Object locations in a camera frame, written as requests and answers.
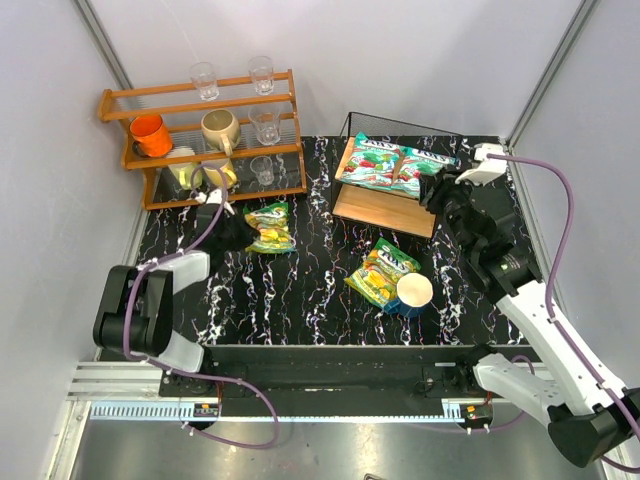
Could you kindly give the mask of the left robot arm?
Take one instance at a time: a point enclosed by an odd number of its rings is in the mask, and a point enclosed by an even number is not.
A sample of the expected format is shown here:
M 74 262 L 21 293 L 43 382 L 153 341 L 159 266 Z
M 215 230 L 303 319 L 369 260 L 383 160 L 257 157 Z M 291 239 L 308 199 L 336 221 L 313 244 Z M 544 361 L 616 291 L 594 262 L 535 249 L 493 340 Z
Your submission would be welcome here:
M 227 253 L 249 247 L 259 232 L 230 205 L 214 203 L 196 209 L 193 235 L 187 248 L 140 269 L 111 268 L 93 326 L 98 347 L 182 374 L 211 372 L 205 348 L 174 329 L 174 296 L 212 277 Z

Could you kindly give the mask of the mint blossom candy bag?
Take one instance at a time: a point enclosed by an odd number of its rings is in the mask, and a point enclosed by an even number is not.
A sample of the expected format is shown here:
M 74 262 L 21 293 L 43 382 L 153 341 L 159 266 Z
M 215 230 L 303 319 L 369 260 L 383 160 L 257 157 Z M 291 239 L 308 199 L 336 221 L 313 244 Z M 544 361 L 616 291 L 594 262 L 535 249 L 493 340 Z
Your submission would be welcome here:
M 400 145 L 374 140 L 360 132 L 353 147 L 338 168 L 336 179 L 372 190 L 390 191 L 396 164 L 404 155 Z
M 457 167 L 458 160 L 413 147 L 401 148 L 402 163 L 396 175 L 392 175 L 391 190 L 417 199 L 420 195 L 421 176 L 435 176 L 445 167 Z

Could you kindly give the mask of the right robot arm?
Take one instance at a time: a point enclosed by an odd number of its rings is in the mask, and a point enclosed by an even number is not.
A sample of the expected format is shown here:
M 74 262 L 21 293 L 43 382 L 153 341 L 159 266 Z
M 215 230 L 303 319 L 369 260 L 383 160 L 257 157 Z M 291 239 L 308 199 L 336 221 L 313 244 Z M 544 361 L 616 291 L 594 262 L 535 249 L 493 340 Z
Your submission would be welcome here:
M 584 468 L 639 426 L 639 391 L 627 387 L 547 299 L 535 259 L 512 241 L 517 215 L 500 189 L 442 171 L 419 179 L 419 202 L 446 226 L 471 285 L 525 336 L 552 376 L 544 381 L 489 346 L 457 363 L 461 385 L 496 393 L 547 429 L 556 449 Z

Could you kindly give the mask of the green spring tea candy bag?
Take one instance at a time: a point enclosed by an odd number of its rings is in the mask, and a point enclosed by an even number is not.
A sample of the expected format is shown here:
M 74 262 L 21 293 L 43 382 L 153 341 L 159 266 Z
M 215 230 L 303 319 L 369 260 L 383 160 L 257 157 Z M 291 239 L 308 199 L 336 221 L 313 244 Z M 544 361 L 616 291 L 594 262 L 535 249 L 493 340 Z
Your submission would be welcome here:
M 284 254 L 295 251 L 295 242 L 289 231 L 289 205 L 276 202 L 258 210 L 244 208 L 247 224 L 258 231 L 258 236 L 246 252 Z

